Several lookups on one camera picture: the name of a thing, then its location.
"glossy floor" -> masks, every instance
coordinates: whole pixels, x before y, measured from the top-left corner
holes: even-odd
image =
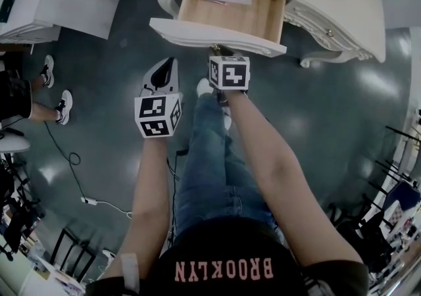
[[[64,89],[71,90],[74,108],[66,126],[50,124],[66,153],[76,152],[75,167],[84,194],[131,207],[142,138],[134,122],[134,97],[143,75],[158,61],[176,57],[184,115],[170,139],[169,158],[188,145],[195,87],[207,70],[207,50],[173,45],[149,27],[149,18],[168,15],[157,0],[121,0],[108,41],[63,29],[56,43],[37,45],[24,60],[24,76],[42,69],[44,56],[55,58],[55,85],[36,101],[54,107]],[[307,180],[326,207],[334,201],[355,205],[369,191],[366,179],[382,180],[374,160],[393,152],[395,136],[385,125],[402,128],[410,88],[408,30],[387,32],[387,60],[299,66],[298,57],[320,50],[302,29],[285,25],[286,55],[275,59],[250,54],[250,98],[298,156]],[[129,220],[107,205],[82,204],[68,163],[60,156],[43,124],[21,121],[15,128],[29,138],[24,153],[31,185],[45,209],[38,234],[52,251],[63,227],[91,239],[91,247],[118,250]],[[232,130],[237,138],[235,128]],[[181,173],[182,162],[178,172]],[[172,178],[169,177],[172,191]],[[91,275],[98,275],[94,265]]]

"black shorts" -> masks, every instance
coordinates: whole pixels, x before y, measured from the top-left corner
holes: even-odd
[[[14,116],[29,118],[32,111],[31,85],[0,72],[0,120]]]

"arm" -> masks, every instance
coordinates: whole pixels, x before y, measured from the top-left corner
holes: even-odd
[[[227,97],[260,192],[300,265],[361,262],[324,214],[281,135],[242,93],[231,91]]]
[[[139,277],[145,279],[161,253],[170,223],[166,182],[166,142],[145,139],[134,191],[132,221],[116,259],[102,278],[122,276],[120,255],[135,253]]]

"blue jeans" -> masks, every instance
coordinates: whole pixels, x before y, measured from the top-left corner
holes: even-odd
[[[189,153],[176,194],[175,234],[204,220],[233,216],[268,224],[283,241],[256,181],[232,150],[222,108],[215,96],[204,94],[197,100]]]

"person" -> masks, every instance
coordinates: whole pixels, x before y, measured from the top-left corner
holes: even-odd
[[[60,103],[55,109],[32,100],[32,95],[38,90],[43,87],[53,87],[53,69],[54,59],[51,55],[47,55],[43,70],[32,82],[21,80],[16,71],[0,72],[0,121],[20,115],[34,122],[55,121],[66,125],[73,106],[71,92],[63,91]]]
[[[208,80],[197,93],[173,246],[159,257],[170,222],[166,140],[145,139],[128,233],[86,295],[367,295],[367,268],[320,208],[281,135],[248,96],[225,93],[252,175],[233,151]]]

